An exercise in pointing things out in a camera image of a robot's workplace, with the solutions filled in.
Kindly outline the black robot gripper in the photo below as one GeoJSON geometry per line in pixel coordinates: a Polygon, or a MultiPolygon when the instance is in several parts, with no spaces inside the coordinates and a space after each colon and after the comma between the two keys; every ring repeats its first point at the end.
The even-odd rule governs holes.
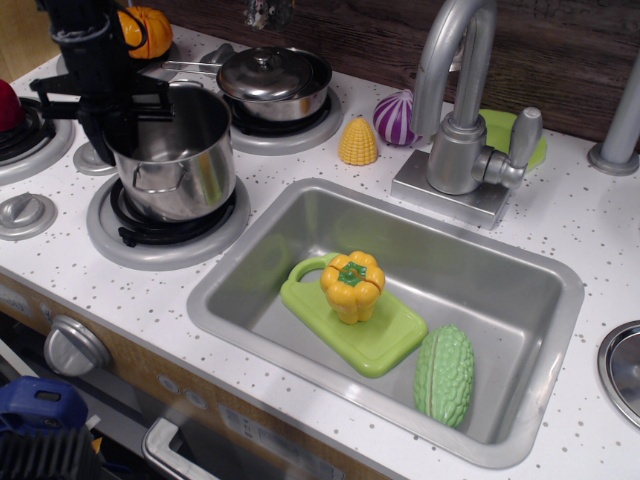
{"type": "Polygon", "coordinates": [[[44,117],[77,119],[100,159],[115,165],[113,153],[133,157],[139,121],[173,116],[169,85],[136,71],[129,56],[115,1],[38,1],[49,34],[61,51],[66,73],[36,79],[44,117]]]}

